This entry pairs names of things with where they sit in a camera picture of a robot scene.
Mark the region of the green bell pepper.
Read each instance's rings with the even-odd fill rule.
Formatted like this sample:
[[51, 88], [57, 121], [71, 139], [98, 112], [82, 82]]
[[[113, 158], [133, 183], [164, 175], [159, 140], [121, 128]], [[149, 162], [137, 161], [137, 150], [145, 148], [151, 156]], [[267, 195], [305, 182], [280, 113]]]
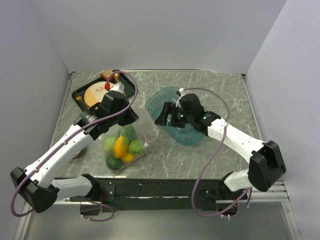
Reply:
[[132, 124], [121, 126], [118, 131], [118, 136], [126, 137], [130, 142], [138, 139], [136, 130]]

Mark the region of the large green cabbage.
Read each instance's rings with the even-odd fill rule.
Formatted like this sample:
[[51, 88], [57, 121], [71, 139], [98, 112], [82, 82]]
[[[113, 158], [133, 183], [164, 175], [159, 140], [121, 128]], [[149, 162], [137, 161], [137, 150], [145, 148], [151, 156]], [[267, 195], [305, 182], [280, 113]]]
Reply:
[[103, 149], [107, 154], [113, 154], [113, 148], [116, 140], [118, 139], [117, 136], [113, 135], [108, 137], [103, 143]]

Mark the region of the yellow green mango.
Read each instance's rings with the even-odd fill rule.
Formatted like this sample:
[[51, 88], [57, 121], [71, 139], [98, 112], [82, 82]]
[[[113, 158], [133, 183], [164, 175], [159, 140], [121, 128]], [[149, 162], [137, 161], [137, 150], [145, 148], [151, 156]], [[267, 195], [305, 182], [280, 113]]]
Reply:
[[127, 136], [120, 136], [113, 145], [113, 155], [120, 159], [125, 156], [129, 147], [129, 138]]

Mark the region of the clear zip top bag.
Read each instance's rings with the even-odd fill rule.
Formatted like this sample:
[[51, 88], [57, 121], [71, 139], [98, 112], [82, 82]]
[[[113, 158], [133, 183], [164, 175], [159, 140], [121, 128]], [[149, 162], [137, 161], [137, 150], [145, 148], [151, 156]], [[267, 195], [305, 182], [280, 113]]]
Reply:
[[144, 157], [159, 130], [145, 108], [135, 110], [138, 120], [125, 125], [115, 125], [99, 140], [106, 156], [105, 164], [113, 176]]

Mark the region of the small green cabbage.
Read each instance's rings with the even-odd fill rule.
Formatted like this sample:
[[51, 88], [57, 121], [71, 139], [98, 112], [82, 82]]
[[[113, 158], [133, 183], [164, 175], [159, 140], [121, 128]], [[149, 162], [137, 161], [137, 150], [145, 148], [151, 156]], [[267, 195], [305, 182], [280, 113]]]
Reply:
[[129, 143], [128, 151], [133, 155], [138, 155], [144, 152], [144, 145], [138, 139], [132, 140]]

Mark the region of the yellow lemon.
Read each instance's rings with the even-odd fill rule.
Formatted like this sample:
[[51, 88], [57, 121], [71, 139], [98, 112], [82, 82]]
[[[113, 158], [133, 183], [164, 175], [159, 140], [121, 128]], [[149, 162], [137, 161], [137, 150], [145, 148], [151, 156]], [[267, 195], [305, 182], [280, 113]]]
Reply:
[[133, 160], [135, 159], [135, 155], [130, 153], [130, 152], [127, 152], [122, 158], [121, 160], [124, 162], [124, 163], [131, 163]]

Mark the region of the dark green avocado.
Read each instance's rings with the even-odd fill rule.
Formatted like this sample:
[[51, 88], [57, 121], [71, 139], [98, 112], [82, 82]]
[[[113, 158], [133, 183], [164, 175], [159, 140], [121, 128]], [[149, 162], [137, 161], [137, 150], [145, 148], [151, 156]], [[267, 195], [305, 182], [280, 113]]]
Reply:
[[123, 161], [114, 157], [112, 154], [107, 155], [105, 163], [106, 166], [113, 171], [120, 170], [123, 166]]

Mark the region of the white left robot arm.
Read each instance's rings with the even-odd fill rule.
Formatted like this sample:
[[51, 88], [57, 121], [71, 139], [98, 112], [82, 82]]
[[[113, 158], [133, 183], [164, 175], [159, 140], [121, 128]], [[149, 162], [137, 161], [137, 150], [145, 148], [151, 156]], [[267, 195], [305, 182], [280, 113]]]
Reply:
[[129, 101], [119, 90], [107, 92], [102, 102], [82, 111], [64, 136], [43, 156], [25, 168], [16, 167], [10, 173], [20, 195], [36, 213], [42, 213], [56, 201], [81, 196], [95, 200], [100, 183], [90, 174], [56, 180], [59, 171], [82, 149], [107, 133], [114, 125], [126, 126], [138, 120], [132, 110], [136, 97]]

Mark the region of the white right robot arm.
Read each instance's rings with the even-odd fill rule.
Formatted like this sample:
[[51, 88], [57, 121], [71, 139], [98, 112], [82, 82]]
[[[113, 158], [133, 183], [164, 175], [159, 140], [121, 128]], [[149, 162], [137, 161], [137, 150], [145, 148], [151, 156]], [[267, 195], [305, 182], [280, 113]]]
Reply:
[[232, 198], [240, 189], [256, 188], [268, 191], [287, 171], [279, 145], [256, 139], [228, 124], [220, 115], [206, 110], [194, 93], [178, 99], [176, 103], [165, 102], [156, 125], [184, 128], [191, 125], [203, 135], [220, 141], [238, 153], [249, 167], [232, 172], [221, 179], [219, 195]]

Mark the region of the teal plastic tray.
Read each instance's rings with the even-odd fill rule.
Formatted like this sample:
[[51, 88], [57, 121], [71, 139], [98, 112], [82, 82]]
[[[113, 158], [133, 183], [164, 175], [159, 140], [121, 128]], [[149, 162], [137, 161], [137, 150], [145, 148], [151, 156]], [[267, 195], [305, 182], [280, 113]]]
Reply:
[[145, 109], [156, 121], [166, 107], [169, 107], [169, 113], [165, 115], [166, 124], [158, 127], [168, 133], [179, 144], [190, 147], [199, 143], [205, 136], [196, 131], [186, 122], [187, 115], [182, 110], [174, 109], [179, 96], [176, 86], [165, 87], [155, 93], [145, 104]]

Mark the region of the cream orange plate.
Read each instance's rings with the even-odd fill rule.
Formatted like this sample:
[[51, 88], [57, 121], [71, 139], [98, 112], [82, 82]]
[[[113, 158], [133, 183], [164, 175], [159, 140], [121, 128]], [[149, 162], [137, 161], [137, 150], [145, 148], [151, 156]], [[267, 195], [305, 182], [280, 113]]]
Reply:
[[84, 102], [88, 107], [102, 101], [104, 95], [108, 92], [105, 89], [105, 84], [105, 81], [96, 82], [85, 91]]

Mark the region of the gold spoon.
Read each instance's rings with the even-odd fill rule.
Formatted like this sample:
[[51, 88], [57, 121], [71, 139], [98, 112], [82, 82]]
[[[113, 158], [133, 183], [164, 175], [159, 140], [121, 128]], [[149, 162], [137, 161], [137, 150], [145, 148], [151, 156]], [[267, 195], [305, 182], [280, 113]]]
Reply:
[[121, 71], [120, 70], [114, 70], [113, 71], [114, 75], [113, 75], [113, 79], [115, 83], [119, 83], [121, 82]]

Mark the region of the orange ceramic cup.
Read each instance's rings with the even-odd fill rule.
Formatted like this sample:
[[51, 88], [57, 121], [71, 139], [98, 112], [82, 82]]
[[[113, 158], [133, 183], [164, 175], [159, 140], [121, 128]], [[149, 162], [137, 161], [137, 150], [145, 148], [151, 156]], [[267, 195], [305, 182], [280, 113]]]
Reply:
[[100, 76], [104, 79], [108, 79], [109, 76], [111, 76], [113, 74], [112, 70], [105, 70], [103, 72], [100, 73]]

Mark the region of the gold fork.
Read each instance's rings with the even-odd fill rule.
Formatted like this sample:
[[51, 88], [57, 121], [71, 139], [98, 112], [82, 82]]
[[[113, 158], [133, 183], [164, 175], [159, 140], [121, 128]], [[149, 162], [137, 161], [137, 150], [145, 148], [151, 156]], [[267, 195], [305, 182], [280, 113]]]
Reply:
[[81, 102], [81, 103], [85, 104], [85, 101], [84, 101], [84, 99], [83, 99], [83, 97], [82, 97], [81, 95], [77, 94], [77, 95], [75, 96], [75, 99], [76, 99], [78, 102]]

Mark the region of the black serving tray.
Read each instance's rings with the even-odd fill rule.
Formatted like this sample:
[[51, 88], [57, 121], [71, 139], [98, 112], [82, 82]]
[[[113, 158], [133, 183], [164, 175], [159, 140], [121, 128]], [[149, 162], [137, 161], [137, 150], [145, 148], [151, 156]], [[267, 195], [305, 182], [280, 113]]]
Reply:
[[[75, 103], [79, 108], [84, 111], [89, 109], [94, 104], [101, 102], [107, 90], [105, 89], [105, 84], [108, 77], [113, 73], [117, 72], [115, 70], [105, 70], [100, 73], [100, 77], [86, 83], [82, 87], [74, 90], [71, 94]], [[112, 76], [109, 81], [110, 87], [117, 84], [118, 82], [124, 85], [124, 94], [129, 98], [135, 93], [135, 86], [132, 81], [123, 73], [116, 73]]]

